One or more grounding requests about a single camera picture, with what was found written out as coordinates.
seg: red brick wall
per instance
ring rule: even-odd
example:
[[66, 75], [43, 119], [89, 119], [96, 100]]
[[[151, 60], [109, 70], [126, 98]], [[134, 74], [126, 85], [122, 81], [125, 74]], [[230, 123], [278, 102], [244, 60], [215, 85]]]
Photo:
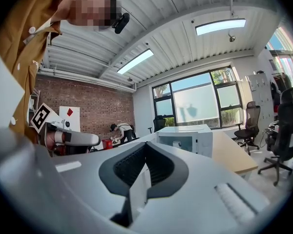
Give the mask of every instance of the red brick wall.
[[47, 104], [57, 114], [60, 106], [80, 107], [81, 132], [110, 138], [112, 123], [134, 125], [131, 93], [79, 81], [37, 76], [39, 106]]

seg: white wall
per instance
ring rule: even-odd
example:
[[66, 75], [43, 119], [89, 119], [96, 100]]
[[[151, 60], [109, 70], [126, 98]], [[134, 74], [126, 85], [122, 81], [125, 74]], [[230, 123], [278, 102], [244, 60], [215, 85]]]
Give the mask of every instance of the white wall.
[[154, 131], [153, 119], [155, 113], [150, 86], [139, 88], [133, 94], [133, 112], [137, 137], [148, 135], [150, 133], [149, 127], [152, 127], [152, 132]]
[[[155, 112], [151, 90], [152, 87], [179, 78], [198, 74], [206, 70], [226, 67], [229, 65], [233, 67], [237, 80], [243, 80], [245, 82], [245, 76], [252, 75], [254, 71], [257, 72], [259, 70], [262, 70], [267, 75], [268, 81], [271, 80], [274, 82], [274, 79], [272, 77], [273, 70], [269, 59], [272, 59], [272, 56], [270, 55], [270, 52], [268, 50], [264, 49], [257, 57], [251, 56], [235, 58], [226, 61], [219, 61], [213, 64], [193, 68], [185, 72], [180, 72], [173, 76], [166, 77], [144, 87], [138, 88], [137, 91], [133, 94], [134, 116], [136, 123], [136, 132], [138, 133], [138, 136], [143, 137], [149, 134], [148, 127], [152, 127], [152, 131], [154, 129], [153, 120], [155, 117]], [[242, 104], [246, 105], [250, 95], [247, 91], [243, 92], [241, 85], [239, 85], [239, 90], [242, 97]]]

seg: red diamond sign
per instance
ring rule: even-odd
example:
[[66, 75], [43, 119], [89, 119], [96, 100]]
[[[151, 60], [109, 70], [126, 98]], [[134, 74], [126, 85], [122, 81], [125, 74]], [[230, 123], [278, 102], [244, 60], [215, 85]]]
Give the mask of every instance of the red diamond sign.
[[71, 109], [68, 109], [68, 111], [67, 111], [67, 115], [68, 115], [68, 116], [71, 116], [71, 115], [72, 115], [72, 113], [73, 113], [73, 110], [71, 110]]

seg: wooden desk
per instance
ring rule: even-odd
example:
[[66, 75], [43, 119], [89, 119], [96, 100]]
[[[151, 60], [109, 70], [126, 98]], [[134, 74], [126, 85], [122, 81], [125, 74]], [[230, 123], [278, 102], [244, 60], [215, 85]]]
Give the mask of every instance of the wooden desk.
[[254, 159], [222, 131], [213, 131], [212, 159], [239, 175], [258, 168]]

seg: chair base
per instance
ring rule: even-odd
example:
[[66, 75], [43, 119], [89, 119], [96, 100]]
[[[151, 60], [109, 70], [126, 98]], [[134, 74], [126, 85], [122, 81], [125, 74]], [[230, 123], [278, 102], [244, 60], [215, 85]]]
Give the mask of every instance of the chair base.
[[263, 167], [263, 168], [259, 169], [257, 171], [257, 173], [260, 174], [261, 171], [267, 170], [267, 169], [270, 169], [270, 168], [274, 167], [276, 169], [276, 172], [277, 172], [277, 180], [273, 183], [274, 186], [277, 186], [277, 184], [279, 182], [279, 168], [283, 168], [283, 169], [289, 171], [289, 175], [292, 174], [293, 169], [288, 167], [288, 166], [286, 166], [286, 165], [284, 165], [284, 164], [282, 164], [281, 161], [280, 161], [280, 158], [278, 156], [273, 156], [271, 158], [265, 158], [264, 162], [266, 163], [267, 161], [270, 162], [271, 164], [269, 166], [266, 166], [266, 167]]
[[257, 149], [259, 150], [259, 146], [255, 145], [254, 144], [254, 141], [251, 138], [244, 139], [243, 143], [242, 142], [238, 142], [238, 144], [241, 145], [240, 147], [244, 147], [245, 146], [249, 155], [251, 155], [249, 146], [257, 147]]

